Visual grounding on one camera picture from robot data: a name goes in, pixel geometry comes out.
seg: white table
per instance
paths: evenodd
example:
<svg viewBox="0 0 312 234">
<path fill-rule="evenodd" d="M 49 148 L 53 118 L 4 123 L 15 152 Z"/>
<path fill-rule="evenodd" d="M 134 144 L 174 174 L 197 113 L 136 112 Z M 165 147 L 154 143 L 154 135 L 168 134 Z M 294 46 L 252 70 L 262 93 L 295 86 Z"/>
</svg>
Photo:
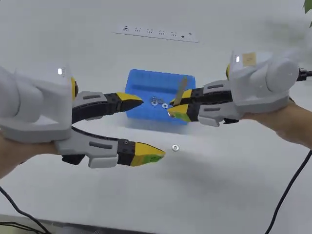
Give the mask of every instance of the white table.
<svg viewBox="0 0 312 234">
<path fill-rule="evenodd" d="M 301 1 L 3 0 L 0 64 L 13 71 L 63 59 L 80 90 L 104 93 L 123 91 L 135 68 L 194 75 L 200 87 L 225 78 L 233 48 L 282 51 L 304 37 L 310 18 Z M 189 29 L 200 43 L 112 34 L 119 23 Z M 311 93 L 310 82 L 292 88 L 309 109 Z M 102 170 L 86 160 L 72 166 L 59 156 L 35 157 L 0 184 L 37 218 L 159 234 L 260 234 L 308 152 L 251 121 L 180 129 L 123 113 L 77 126 L 167 154 L 156 164 Z M 309 164 L 273 234 L 311 232 L 311 176 Z M 17 215 L 2 196 L 0 214 Z"/>
</svg>

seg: white robotic hand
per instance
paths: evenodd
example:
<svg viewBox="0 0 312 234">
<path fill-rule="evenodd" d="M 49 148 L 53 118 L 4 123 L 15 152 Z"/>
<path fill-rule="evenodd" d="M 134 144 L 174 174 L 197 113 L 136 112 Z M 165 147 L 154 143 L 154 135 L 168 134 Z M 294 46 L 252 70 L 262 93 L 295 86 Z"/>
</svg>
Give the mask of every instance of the white robotic hand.
<svg viewBox="0 0 312 234">
<path fill-rule="evenodd" d="M 168 109 L 169 115 L 218 127 L 222 121 L 238 122 L 245 113 L 278 110 L 288 104 L 299 64 L 287 55 L 233 52 L 227 76 L 185 91 L 180 105 Z"/>
<path fill-rule="evenodd" d="M 72 125 L 73 78 L 63 66 L 38 67 L 36 74 L 29 78 L 0 67 L 2 134 L 23 143 L 67 139 Z"/>
<path fill-rule="evenodd" d="M 99 136 L 72 126 L 82 120 L 128 111 L 142 103 L 139 97 L 125 93 L 78 93 L 68 67 L 39 66 L 30 71 L 30 76 L 12 74 L 0 67 L 3 136 L 22 143 L 53 141 L 62 160 L 70 164 L 80 164 L 85 156 L 90 168 L 117 164 L 134 167 L 162 159 L 165 152 L 149 144 Z"/>
</svg>

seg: power strip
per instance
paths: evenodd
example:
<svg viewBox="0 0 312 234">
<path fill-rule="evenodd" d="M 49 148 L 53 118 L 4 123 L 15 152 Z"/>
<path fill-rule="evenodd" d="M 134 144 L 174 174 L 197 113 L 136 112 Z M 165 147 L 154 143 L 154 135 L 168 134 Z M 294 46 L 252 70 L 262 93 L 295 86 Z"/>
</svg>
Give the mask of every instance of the power strip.
<svg viewBox="0 0 312 234">
<path fill-rule="evenodd" d="M 192 32 L 177 32 L 175 30 L 155 29 L 139 26 L 119 26 L 113 33 L 125 34 L 139 37 L 159 38 L 167 40 L 178 40 L 199 43 L 196 36 Z"/>
</svg>

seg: blue plastic bin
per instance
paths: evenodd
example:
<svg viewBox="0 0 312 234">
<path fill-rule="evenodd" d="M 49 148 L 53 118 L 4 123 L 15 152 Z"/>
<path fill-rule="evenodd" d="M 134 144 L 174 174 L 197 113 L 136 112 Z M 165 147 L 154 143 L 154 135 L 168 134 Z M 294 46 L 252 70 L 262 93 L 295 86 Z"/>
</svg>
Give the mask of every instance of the blue plastic bin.
<svg viewBox="0 0 312 234">
<path fill-rule="evenodd" d="M 144 103 L 127 111 L 127 117 L 170 122 L 172 124 L 187 124 L 188 122 L 186 121 L 170 117 L 167 109 L 164 109 L 161 104 L 157 106 L 151 104 L 152 97 L 162 99 L 165 103 L 169 104 L 175 98 L 184 77 L 188 79 L 186 89 L 194 89 L 196 84 L 195 77 L 193 76 L 131 70 L 125 93 L 139 96 L 143 99 Z"/>
</svg>

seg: black cable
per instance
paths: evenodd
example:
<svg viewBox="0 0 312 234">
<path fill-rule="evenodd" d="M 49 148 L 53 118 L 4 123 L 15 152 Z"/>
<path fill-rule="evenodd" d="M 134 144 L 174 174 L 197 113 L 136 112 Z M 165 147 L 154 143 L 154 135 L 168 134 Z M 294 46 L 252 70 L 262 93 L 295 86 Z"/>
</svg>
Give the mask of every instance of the black cable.
<svg viewBox="0 0 312 234">
<path fill-rule="evenodd" d="M 265 232 L 265 234 L 269 234 L 270 233 L 270 231 L 271 231 L 271 229 L 272 229 L 272 227 L 273 227 L 273 225 L 275 223 L 275 220 L 276 220 L 279 208 L 281 208 L 281 206 L 283 204 L 283 201 L 285 200 L 285 197 L 287 196 L 287 194 L 288 194 L 289 190 L 291 189 L 293 183 L 295 182 L 295 180 L 297 179 L 297 177 L 299 176 L 299 174 L 301 173 L 303 168 L 306 166 L 306 164 L 310 160 L 311 155 L 312 155 L 312 150 L 309 151 L 309 153 L 306 156 L 306 158 L 304 159 L 303 163 L 300 165 L 300 167 L 298 168 L 298 170 L 296 171 L 296 173 L 293 175 L 292 179 L 290 180 L 289 184 L 287 185 L 283 195 L 281 196 L 281 198 L 280 198 L 280 200 L 279 200 L 279 202 L 277 204 L 277 207 L 275 208 L 275 211 L 274 211 L 271 223 L 270 223 L 267 231 Z"/>
<path fill-rule="evenodd" d="M 0 226 L 14 227 L 14 228 L 22 229 L 25 231 L 34 232 L 36 234 L 44 234 L 42 231 L 39 231 L 37 229 L 31 228 L 31 227 L 28 227 L 26 225 L 16 223 L 16 222 L 0 222 Z"/>
<path fill-rule="evenodd" d="M 302 164 L 300 165 L 300 167 L 298 168 L 298 170 L 295 172 L 295 174 L 293 175 L 292 179 L 290 180 L 290 182 L 288 183 L 283 195 L 281 196 L 276 208 L 275 208 L 275 211 L 274 211 L 274 214 L 273 214 L 273 217 L 271 219 L 271 222 L 269 224 L 269 227 L 268 229 L 266 230 L 265 234 L 269 234 L 270 231 L 272 230 L 272 227 L 275 223 L 275 220 L 276 220 L 276 217 L 277 217 L 277 214 L 278 214 L 278 211 L 279 209 L 281 208 L 289 190 L 291 189 L 293 183 L 295 182 L 295 180 L 297 179 L 297 177 L 300 175 L 301 171 L 304 169 L 304 167 L 307 165 L 308 161 L 310 160 L 312 156 L 312 150 L 309 151 L 308 155 L 306 156 L 306 158 L 304 159 L 304 161 L 302 162 Z M 24 226 L 24 225 L 21 225 L 21 224 L 18 224 L 18 223 L 6 223 L 6 224 L 1 224 L 0 222 L 0 225 L 4 225 L 4 226 L 12 226 L 12 227 L 16 227 L 16 228 L 20 228 L 20 229 L 23 229 L 23 230 L 26 230 L 26 231 L 33 231 L 37 234 L 51 234 L 37 219 L 35 219 L 34 217 L 32 217 L 30 214 L 26 213 L 26 212 L 23 212 L 21 211 L 18 206 L 16 205 L 16 203 L 13 201 L 13 199 L 10 197 L 10 195 L 0 186 L 0 192 L 9 200 L 9 202 L 11 203 L 11 205 L 14 207 L 14 209 L 21 215 L 23 216 L 26 216 L 28 218 L 30 218 L 32 221 L 34 221 L 36 224 L 38 224 L 38 226 L 40 226 L 45 232 L 40 232 L 38 230 L 35 230 L 35 229 L 32 229 L 30 227 L 27 227 L 27 226 Z"/>
<path fill-rule="evenodd" d="M 8 223 L 1 223 L 0 226 L 13 227 L 13 228 L 21 229 L 24 231 L 33 232 L 35 234 L 44 234 L 43 232 L 38 231 L 36 229 L 33 229 L 31 227 L 27 227 L 24 225 L 21 226 L 21 224 L 19 224 L 19 223 L 14 223 L 14 224 L 10 224 L 9 222 Z"/>
<path fill-rule="evenodd" d="M 51 234 L 46 227 L 44 227 L 36 218 L 32 217 L 30 214 L 20 210 L 17 206 L 17 204 L 13 201 L 13 199 L 10 197 L 10 195 L 0 186 L 0 192 L 6 197 L 6 199 L 8 199 L 8 201 L 11 203 L 11 205 L 13 206 L 13 208 L 21 215 L 31 219 L 32 221 L 34 221 L 39 227 L 41 227 L 44 230 L 45 234 Z"/>
</svg>

